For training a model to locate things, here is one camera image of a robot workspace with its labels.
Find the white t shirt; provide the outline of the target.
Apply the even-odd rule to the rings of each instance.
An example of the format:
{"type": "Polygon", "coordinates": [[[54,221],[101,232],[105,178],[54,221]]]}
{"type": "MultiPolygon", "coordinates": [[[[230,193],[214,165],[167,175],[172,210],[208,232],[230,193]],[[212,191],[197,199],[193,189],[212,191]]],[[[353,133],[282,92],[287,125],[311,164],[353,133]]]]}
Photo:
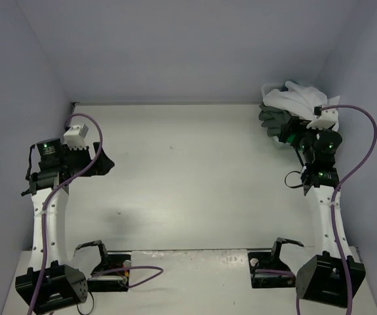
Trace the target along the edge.
{"type": "Polygon", "coordinates": [[[325,93],[312,86],[303,86],[298,92],[281,92],[272,89],[263,95],[263,103],[266,106],[275,107],[290,112],[293,116],[304,120],[313,121],[316,117],[314,107],[339,105],[341,96],[327,98],[325,93]]]}

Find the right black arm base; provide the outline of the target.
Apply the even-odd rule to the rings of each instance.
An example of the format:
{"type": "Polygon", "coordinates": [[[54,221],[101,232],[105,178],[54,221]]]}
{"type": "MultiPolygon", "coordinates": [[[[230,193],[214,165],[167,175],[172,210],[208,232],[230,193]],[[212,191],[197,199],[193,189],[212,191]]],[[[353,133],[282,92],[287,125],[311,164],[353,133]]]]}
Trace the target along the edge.
{"type": "Polygon", "coordinates": [[[299,241],[277,238],[270,251],[249,251],[247,253],[250,283],[253,289],[293,288],[295,275],[280,259],[284,244],[304,245],[299,241]]]}

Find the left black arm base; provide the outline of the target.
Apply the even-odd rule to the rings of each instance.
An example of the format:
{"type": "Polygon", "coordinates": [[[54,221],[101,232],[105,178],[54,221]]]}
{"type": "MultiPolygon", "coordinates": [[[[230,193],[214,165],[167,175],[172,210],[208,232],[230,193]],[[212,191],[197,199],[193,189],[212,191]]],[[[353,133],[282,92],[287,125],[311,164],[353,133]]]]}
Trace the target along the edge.
{"type": "Polygon", "coordinates": [[[90,292],[127,292],[129,271],[112,269],[131,266],[129,253],[109,253],[101,240],[78,245],[71,259],[72,267],[87,277],[90,292]]]}

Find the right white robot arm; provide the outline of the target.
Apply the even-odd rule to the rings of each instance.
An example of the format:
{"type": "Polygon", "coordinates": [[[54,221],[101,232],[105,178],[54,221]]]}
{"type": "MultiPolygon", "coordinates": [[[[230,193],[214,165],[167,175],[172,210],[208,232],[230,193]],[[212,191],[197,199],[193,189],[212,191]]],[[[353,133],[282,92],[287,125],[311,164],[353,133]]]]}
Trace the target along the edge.
{"type": "Polygon", "coordinates": [[[365,267],[356,261],[346,240],[340,209],[340,179],[335,153],[342,137],[332,127],[315,128],[292,117],[282,126],[279,140],[290,144],[302,165],[301,187],[312,217],[313,251],[292,243],[269,252],[272,268],[287,266],[296,276],[299,299],[349,308],[365,279],[365,267]]]}

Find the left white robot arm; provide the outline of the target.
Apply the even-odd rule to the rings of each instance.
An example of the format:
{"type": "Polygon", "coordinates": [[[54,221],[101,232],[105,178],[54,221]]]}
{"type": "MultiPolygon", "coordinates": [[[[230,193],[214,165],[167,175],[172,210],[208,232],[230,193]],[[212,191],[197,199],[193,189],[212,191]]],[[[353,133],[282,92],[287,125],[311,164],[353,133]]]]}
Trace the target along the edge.
{"type": "Polygon", "coordinates": [[[15,279],[28,314],[53,314],[87,299],[87,277],[72,266],[66,253],[66,207],[72,181],[104,176],[114,167],[102,145],[101,140],[94,142],[94,157],[88,147],[74,150],[59,138],[31,146],[39,152],[40,170],[27,173],[29,187],[22,195],[30,195],[33,203],[33,247],[26,273],[15,279]]]}

